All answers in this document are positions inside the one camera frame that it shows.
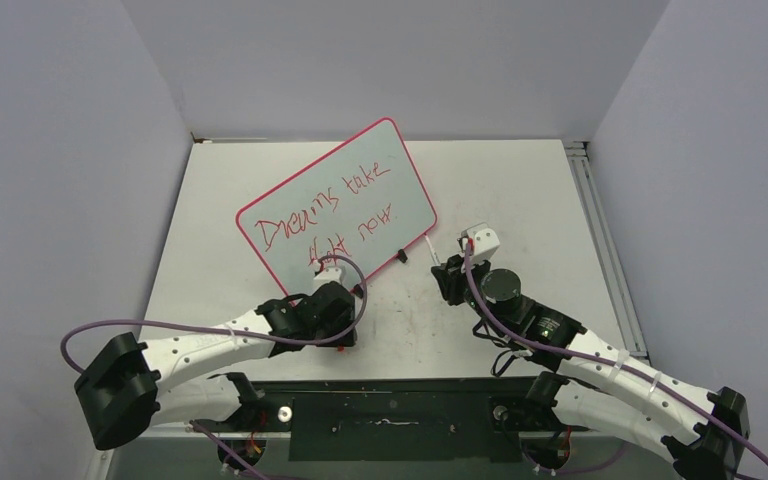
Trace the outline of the white marker pen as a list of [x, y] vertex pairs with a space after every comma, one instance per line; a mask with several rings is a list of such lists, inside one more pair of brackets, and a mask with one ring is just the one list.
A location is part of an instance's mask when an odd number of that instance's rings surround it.
[[425, 243], [427, 245], [427, 248], [428, 248], [428, 251], [429, 251], [429, 255], [430, 255], [432, 264], [433, 265], [439, 265], [440, 264], [440, 259], [439, 259], [439, 256], [438, 256], [437, 252], [436, 252], [436, 249], [434, 248], [434, 245], [433, 245], [430, 237], [428, 235], [424, 235], [423, 238], [424, 238], [424, 241], [425, 241]]

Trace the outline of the pink framed whiteboard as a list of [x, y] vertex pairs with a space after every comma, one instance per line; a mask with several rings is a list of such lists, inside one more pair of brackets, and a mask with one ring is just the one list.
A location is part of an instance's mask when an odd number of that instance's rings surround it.
[[434, 228], [438, 215], [397, 124], [384, 117], [240, 208], [237, 227], [285, 294], [352, 260], [354, 286]]

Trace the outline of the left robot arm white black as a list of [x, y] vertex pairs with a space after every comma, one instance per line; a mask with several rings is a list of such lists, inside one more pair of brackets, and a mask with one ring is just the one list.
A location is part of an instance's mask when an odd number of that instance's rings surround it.
[[74, 390], [98, 450], [121, 447], [149, 427], [190, 420], [250, 428], [258, 395], [233, 364], [272, 358], [307, 345], [353, 345], [355, 298], [337, 282], [313, 294], [267, 300], [215, 327], [140, 341], [111, 338], [80, 372]]

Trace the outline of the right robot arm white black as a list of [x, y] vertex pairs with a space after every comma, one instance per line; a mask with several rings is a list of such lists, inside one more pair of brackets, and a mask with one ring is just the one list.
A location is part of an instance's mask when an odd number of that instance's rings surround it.
[[656, 454], [683, 479], [737, 478], [749, 443], [742, 394], [643, 363], [523, 294], [517, 274], [492, 268], [484, 255], [454, 255], [430, 272], [447, 304], [476, 312], [474, 336], [543, 368], [525, 402], [533, 425], [559, 421], [609, 434]]

